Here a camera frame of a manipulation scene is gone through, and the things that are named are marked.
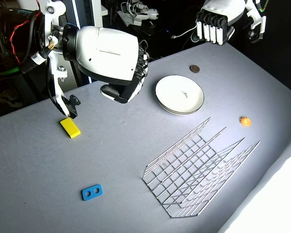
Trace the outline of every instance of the blue block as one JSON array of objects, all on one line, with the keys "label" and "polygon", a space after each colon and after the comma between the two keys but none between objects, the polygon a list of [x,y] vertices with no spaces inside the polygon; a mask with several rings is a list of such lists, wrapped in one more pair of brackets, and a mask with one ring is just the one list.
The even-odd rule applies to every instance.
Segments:
[{"label": "blue block", "polygon": [[96,184],[92,187],[82,190],[83,200],[90,200],[101,195],[102,195],[102,187],[100,184]]}]

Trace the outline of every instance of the metal wire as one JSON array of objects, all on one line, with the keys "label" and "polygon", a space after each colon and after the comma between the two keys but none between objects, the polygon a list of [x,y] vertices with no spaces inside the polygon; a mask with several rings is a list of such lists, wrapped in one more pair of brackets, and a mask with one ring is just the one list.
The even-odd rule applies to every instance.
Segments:
[{"label": "metal wire", "polygon": [[143,180],[170,217],[199,215],[248,158],[259,142],[240,154],[231,153],[245,140],[216,152],[199,134],[210,118],[149,163]]}]

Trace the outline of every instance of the gray table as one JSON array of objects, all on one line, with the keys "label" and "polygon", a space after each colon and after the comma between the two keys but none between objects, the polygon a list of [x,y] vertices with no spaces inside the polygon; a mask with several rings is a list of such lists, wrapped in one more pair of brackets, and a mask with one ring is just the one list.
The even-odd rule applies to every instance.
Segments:
[{"label": "gray table", "polygon": [[[159,106],[154,86],[171,74],[200,84],[199,111],[175,116]],[[82,102],[74,139],[50,100],[0,118],[0,233],[213,233],[291,140],[291,91],[230,45],[204,44],[150,63],[141,93],[126,105],[101,96],[101,85],[70,92]],[[241,126],[240,116],[252,126]],[[144,168],[208,117],[205,138],[227,126],[215,148],[242,137],[243,148],[261,144],[200,216],[170,219],[141,180]],[[103,196],[83,201],[81,190],[97,183]]]}]

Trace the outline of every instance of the brown round object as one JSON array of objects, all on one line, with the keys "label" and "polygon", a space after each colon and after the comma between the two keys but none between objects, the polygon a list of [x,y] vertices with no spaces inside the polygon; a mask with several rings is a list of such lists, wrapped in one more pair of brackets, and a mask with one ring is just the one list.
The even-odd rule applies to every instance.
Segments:
[{"label": "brown round object", "polygon": [[190,66],[190,71],[192,71],[193,73],[198,73],[200,71],[198,66],[195,65],[191,65]]},{"label": "brown round object", "polygon": [[249,127],[251,125],[251,120],[250,118],[248,117],[244,117],[242,116],[240,119],[239,119],[240,123],[245,126],[245,127]]}]

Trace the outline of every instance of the white plate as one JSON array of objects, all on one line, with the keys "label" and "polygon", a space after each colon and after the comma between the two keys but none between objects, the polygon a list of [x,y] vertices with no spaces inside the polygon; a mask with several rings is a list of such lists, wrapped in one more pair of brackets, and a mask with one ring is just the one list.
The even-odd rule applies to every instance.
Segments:
[{"label": "white plate", "polygon": [[194,113],[204,103],[204,93],[200,86],[180,75],[162,78],[155,91],[162,107],[174,114]]}]

